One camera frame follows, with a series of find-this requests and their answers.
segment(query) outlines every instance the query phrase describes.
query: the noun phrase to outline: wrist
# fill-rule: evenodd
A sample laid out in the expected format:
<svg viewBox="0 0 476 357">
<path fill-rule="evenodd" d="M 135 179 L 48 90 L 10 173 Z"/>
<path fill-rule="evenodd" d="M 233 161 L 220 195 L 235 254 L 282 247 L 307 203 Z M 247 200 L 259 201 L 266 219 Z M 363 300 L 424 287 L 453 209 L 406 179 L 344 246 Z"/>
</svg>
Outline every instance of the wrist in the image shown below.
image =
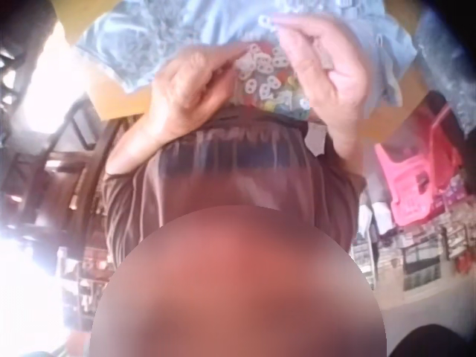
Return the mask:
<svg viewBox="0 0 476 357">
<path fill-rule="evenodd" d="M 159 147 L 176 139 L 172 133 L 166 130 L 166 120 L 164 118 L 158 118 L 156 115 L 147 112 L 139 121 L 141 135 Z"/>
</svg>

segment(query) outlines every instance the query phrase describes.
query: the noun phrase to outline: pink object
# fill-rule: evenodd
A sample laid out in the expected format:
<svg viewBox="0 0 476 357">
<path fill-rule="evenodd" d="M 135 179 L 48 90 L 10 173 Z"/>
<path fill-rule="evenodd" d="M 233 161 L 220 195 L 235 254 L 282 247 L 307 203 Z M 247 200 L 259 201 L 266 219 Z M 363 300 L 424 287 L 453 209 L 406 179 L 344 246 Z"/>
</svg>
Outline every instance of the pink object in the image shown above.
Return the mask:
<svg viewBox="0 0 476 357">
<path fill-rule="evenodd" d="M 382 145 L 375 146 L 392 194 L 393 218 L 399 226 L 427 220 L 444 212 L 442 193 L 447 191 L 461 164 L 459 154 L 440 127 L 450 113 L 451 109 L 445 105 L 434 118 L 429 110 L 421 108 L 414 120 L 424 146 L 400 162 L 392 161 Z M 461 192 L 455 194 L 447 191 L 443 195 L 454 203 L 460 199 Z"/>
<path fill-rule="evenodd" d="M 399 226 L 426 218 L 433 205 L 431 165 L 421 153 L 408 160 L 392 162 L 382 145 L 375 146 L 392 193 L 392 214 Z"/>
</svg>

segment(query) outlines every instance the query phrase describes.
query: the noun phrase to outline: person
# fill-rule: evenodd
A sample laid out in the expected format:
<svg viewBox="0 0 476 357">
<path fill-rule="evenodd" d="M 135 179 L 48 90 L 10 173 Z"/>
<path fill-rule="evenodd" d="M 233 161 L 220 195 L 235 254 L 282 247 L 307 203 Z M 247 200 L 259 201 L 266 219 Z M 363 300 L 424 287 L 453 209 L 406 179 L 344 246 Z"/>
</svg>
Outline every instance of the person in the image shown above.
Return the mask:
<svg viewBox="0 0 476 357">
<path fill-rule="evenodd" d="M 280 210 L 350 248 L 365 185 L 358 130 L 368 63 L 337 19 L 287 14 L 273 21 L 312 111 L 327 125 L 324 153 L 306 148 L 306 122 L 227 104 L 237 77 L 232 64 L 247 44 L 185 48 L 158 72 L 148 112 L 106 162 L 107 242 L 116 266 L 168 222 L 221 205 Z M 332 70 L 323 69 L 316 44 Z"/>
<path fill-rule="evenodd" d="M 298 217 L 242 205 L 189 213 L 141 242 L 104 290 L 89 346 L 91 357 L 386 352 L 349 254 Z"/>
</svg>

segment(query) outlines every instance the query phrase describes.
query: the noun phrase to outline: bright light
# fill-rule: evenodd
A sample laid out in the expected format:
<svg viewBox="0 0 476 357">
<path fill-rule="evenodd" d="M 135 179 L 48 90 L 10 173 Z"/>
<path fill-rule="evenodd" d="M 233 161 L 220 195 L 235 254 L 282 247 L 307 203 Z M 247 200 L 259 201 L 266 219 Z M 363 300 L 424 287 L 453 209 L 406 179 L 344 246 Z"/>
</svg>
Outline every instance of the bright light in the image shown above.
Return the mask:
<svg viewBox="0 0 476 357">
<path fill-rule="evenodd" d="M 11 200 L 12 201 L 15 201 L 15 202 L 22 202 L 23 201 L 23 198 L 22 197 L 19 197 L 19 196 L 10 196 Z"/>
<path fill-rule="evenodd" d="M 66 42 L 58 22 L 38 58 L 25 95 L 22 110 L 27 125 L 35 132 L 55 132 L 85 87 L 77 53 Z"/>
<path fill-rule="evenodd" d="M 52 351 L 65 343 L 60 282 L 13 240 L 0 238 L 0 355 Z"/>
</svg>

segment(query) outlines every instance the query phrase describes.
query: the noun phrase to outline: yellow surface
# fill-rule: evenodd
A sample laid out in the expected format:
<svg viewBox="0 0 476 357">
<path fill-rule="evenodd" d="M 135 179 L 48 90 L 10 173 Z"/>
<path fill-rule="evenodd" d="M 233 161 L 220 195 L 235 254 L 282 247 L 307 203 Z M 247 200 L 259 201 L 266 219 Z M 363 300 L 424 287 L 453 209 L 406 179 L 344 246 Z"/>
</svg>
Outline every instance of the yellow surface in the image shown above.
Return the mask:
<svg viewBox="0 0 476 357">
<path fill-rule="evenodd" d="M 52 0 L 62 21 L 69 41 L 74 42 L 80 34 L 101 13 L 114 7 L 118 0 Z M 416 0 L 386 0 L 387 11 L 404 28 L 414 33 L 420 15 L 420 6 Z M 85 64 L 89 80 L 88 93 L 97 113 L 103 120 L 140 114 L 147 110 L 150 102 L 150 89 L 138 93 L 125 94 L 114 80 L 107 77 L 94 64 Z M 377 108 L 366 122 L 362 135 L 372 141 L 386 139 L 417 107 L 428 93 L 421 74 L 412 68 L 400 81 L 403 95 L 403 107 L 383 106 Z"/>
<path fill-rule="evenodd" d="M 86 28 L 110 11 L 120 0 L 51 0 L 57 17 L 65 28 L 66 40 L 76 43 Z"/>
<path fill-rule="evenodd" d="M 376 108 L 362 130 L 362 135 L 375 142 L 388 138 L 407 119 L 428 93 L 421 73 L 412 67 L 400 80 L 403 106 Z"/>
</svg>

